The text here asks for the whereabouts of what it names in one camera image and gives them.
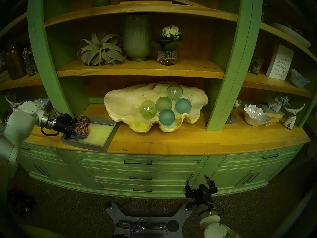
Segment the green cabinet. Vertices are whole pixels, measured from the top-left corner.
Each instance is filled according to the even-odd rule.
[[[215,181],[218,193],[233,194],[263,187],[302,145],[231,155],[124,155],[21,146],[21,165],[30,176],[78,191],[136,198],[184,198],[193,188]]]
[[[62,157],[56,149],[36,147],[38,150],[42,150],[41,153],[31,149],[26,150],[25,145],[21,147],[19,163],[29,172],[31,177],[49,183],[55,182],[65,187],[83,186],[80,177],[73,172],[65,160],[61,159]]]

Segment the metal tray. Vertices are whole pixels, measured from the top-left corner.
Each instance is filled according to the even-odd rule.
[[[107,136],[103,146],[92,145],[92,144],[80,142],[80,141],[77,141],[77,140],[71,139],[71,138],[68,140],[65,140],[64,135],[62,135],[62,137],[61,137],[62,143],[66,144],[66,145],[73,146],[73,147],[89,149],[89,150],[93,150],[93,151],[97,151],[97,152],[104,152],[104,153],[107,152],[107,149],[108,149],[114,135],[117,133],[117,130],[120,126],[120,123],[117,123],[110,118],[89,117],[89,116],[86,116],[86,117],[89,119],[89,123],[113,126],[113,128],[112,128],[110,134]]]

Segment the frosted glass ball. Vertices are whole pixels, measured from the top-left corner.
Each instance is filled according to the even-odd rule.
[[[187,99],[179,99],[175,104],[175,110],[180,113],[189,113],[191,110],[191,102]]]
[[[153,101],[142,102],[139,111],[144,118],[153,118],[157,113],[156,105]]]
[[[167,97],[170,98],[172,101],[177,101],[183,96],[183,89],[181,86],[172,84],[166,90]]]
[[[170,125],[175,120],[175,113],[171,109],[164,109],[159,113],[158,119],[163,125]]]
[[[156,101],[156,108],[160,112],[164,109],[172,109],[173,103],[170,98],[162,96]]]

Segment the sign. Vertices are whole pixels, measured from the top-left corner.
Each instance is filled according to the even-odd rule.
[[[276,44],[266,75],[269,77],[285,80],[287,73],[289,72],[293,54],[293,50],[288,49],[283,45]]]

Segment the rattan ball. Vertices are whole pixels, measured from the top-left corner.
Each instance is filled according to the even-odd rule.
[[[74,132],[83,136],[88,135],[88,128],[85,125],[77,125]]]
[[[88,126],[88,124],[89,124],[89,120],[87,117],[79,117],[77,120],[82,125]]]

